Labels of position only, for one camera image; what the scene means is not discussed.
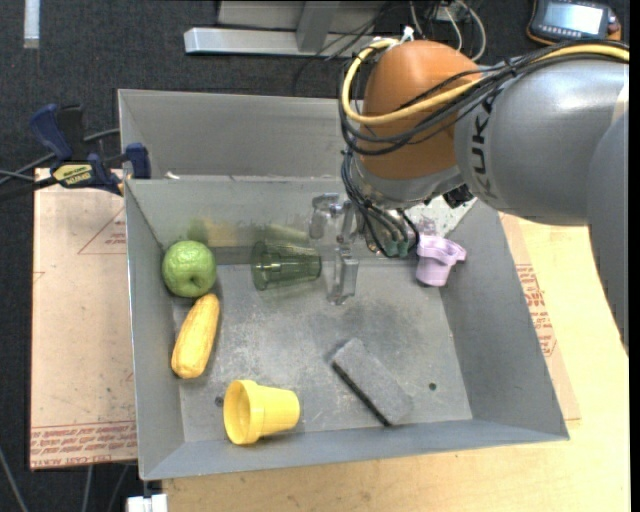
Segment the yellow cup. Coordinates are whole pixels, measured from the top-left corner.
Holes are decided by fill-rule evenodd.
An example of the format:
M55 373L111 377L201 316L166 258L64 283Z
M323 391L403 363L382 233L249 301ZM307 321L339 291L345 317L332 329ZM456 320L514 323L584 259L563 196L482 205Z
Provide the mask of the yellow cup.
M234 444L252 444L263 436L293 428L300 402L293 391L235 380L224 397L224 427Z

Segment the pink plastic object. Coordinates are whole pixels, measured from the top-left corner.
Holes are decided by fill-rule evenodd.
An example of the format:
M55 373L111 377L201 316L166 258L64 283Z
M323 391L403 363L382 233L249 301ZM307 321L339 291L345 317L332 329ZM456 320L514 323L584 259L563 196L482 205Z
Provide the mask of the pink plastic object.
M418 243L418 269L416 278L429 286L444 286L451 267L467 257L457 243L440 236L421 235Z

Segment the wooden table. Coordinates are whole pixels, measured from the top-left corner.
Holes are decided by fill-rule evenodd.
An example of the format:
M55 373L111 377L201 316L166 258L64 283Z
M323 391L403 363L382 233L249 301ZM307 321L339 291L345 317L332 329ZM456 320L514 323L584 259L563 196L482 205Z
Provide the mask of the wooden table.
M520 223L580 406L571 440L168 480L171 512L630 510L629 359L587 230Z

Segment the bin floor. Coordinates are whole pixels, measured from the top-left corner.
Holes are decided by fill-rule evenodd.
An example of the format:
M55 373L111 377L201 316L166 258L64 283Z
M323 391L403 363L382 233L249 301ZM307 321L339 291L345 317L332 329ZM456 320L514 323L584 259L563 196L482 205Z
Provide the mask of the bin floor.
M314 282L262 292L248 265L219 266L214 292L222 309L209 365L202 377L180 382L185 440L226 437L222 402L235 379L295 391L302 406L296 431L379 427L329 364L353 337L412 397L401 423L471 419L440 291L416 282L413 263L362 261L356 295L340 306L326 298L332 265ZM174 300L176 332L191 304Z

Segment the gray bin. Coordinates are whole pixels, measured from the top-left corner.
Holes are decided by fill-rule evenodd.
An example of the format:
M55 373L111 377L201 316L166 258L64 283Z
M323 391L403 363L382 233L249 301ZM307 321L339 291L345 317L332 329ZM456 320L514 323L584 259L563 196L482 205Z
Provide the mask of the gray bin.
M360 242L356 295L330 304L337 227L329 225L317 242L320 279L258 292L253 243L274 226L305 232L313 197L345 197L335 101L120 91L120 106L123 144L150 149L154 178L182 176L128 180L125 191L141 478L567 439L495 211L475 203L448 235L468 257L445 287L419 286L414 258L380 259ZM209 365L193 380L169 366L191 301L172 296L160 271L164 251L183 239L216 254L222 304ZM383 427L330 367L353 337L411 396L401 425ZM235 379L294 390L296 428L233 445L220 398Z

